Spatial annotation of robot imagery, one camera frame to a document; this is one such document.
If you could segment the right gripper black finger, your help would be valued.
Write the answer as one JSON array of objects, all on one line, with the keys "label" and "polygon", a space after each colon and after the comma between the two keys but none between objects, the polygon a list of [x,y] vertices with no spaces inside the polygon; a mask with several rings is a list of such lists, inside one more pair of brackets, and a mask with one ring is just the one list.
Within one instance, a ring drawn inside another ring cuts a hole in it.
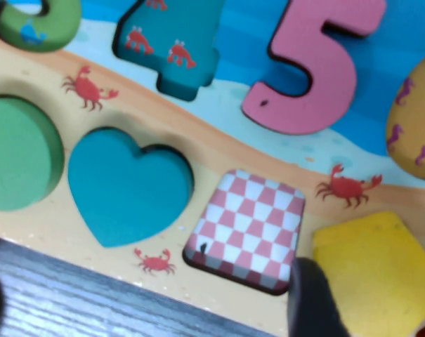
[{"label": "right gripper black finger", "polygon": [[295,258],[289,281],[288,333],[290,336],[348,336],[329,282],[309,258]]}]

